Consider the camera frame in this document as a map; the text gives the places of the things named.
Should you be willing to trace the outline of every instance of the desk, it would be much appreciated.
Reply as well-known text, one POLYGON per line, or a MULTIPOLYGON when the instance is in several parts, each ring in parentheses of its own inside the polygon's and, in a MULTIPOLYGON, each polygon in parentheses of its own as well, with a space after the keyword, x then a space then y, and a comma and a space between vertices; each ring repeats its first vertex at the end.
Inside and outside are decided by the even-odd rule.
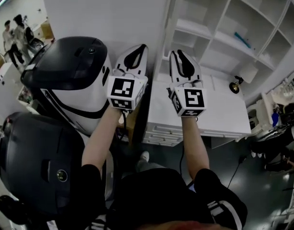
MULTIPOLYGON (((207 89, 207 110, 199 116, 202 136, 238 138, 251 134, 241 92, 233 94, 229 82, 202 76, 207 89)), ((183 141, 181 118, 168 98, 166 82, 153 81, 144 143, 173 147, 183 141)))

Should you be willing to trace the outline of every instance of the white cabinet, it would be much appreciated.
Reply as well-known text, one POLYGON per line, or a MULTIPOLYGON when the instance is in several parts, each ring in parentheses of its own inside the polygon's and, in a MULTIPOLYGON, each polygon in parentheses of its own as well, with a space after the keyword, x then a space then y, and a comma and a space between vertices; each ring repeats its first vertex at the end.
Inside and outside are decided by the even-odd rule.
POLYGON ((250 134, 244 100, 272 75, 293 46, 293 1, 168 0, 167 7, 144 141, 167 142, 166 136, 181 131, 181 119, 166 91, 171 83, 169 55, 177 49, 200 64, 208 90, 208 109, 199 117, 201 134, 226 138, 250 134), (234 95, 229 83, 247 64, 254 65, 258 72, 234 95))

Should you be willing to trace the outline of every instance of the white stripe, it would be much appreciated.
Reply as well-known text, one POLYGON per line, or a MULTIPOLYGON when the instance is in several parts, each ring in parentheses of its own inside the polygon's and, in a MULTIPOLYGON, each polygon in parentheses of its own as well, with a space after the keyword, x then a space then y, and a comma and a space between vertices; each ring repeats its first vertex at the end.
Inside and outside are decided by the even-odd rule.
POLYGON ((219 201, 220 204, 223 204, 224 206, 226 206, 229 211, 231 212, 231 214, 233 215, 233 218, 234 218, 234 221, 235 221, 235 224, 237 226, 237 230, 242 230, 242 223, 241 223, 241 220, 239 219, 238 217, 238 214, 237 212, 235 211, 235 209, 233 208, 233 206, 227 202, 227 201, 219 201))

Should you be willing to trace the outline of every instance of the white sneaker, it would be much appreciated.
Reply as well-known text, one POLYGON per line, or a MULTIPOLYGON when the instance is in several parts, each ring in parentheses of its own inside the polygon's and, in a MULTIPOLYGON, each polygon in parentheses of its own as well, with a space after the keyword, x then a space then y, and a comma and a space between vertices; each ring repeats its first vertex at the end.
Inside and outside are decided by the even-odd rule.
POLYGON ((140 160, 145 160, 146 162, 149 161, 149 152, 147 151, 143 151, 143 153, 141 154, 141 156, 139 157, 140 160))

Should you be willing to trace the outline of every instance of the floor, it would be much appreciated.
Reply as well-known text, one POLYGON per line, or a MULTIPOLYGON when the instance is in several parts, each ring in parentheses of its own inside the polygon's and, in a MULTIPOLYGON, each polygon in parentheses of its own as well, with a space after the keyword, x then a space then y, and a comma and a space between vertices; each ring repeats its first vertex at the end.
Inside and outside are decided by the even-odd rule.
MULTIPOLYGON (((244 230, 272 230, 276 228, 276 223, 272 225, 275 216, 290 205, 292 191, 282 192, 282 190, 293 186, 294 176, 265 171, 262 160, 252 158, 248 147, 248 141, 239 143, 232 141, 216 149, 208 149, 210 167, 218 175, 223 185, 228 186, 237 168, 239 157, 247 156, 237 170, 230 189, 248 208, 244 230)), ((128 173, 133 171, 133 164, 143 150, 149 151, 151 162, 179 171, 182 143, 173 148, 136 144, 129 149, 127 145, 119 145, 116 151, 121 157, 120 165, 124 171, 128 173)), ((185 182, 189 183, 191 179, 187 172, 185 159, 181 166, 182 176, 185 182)))

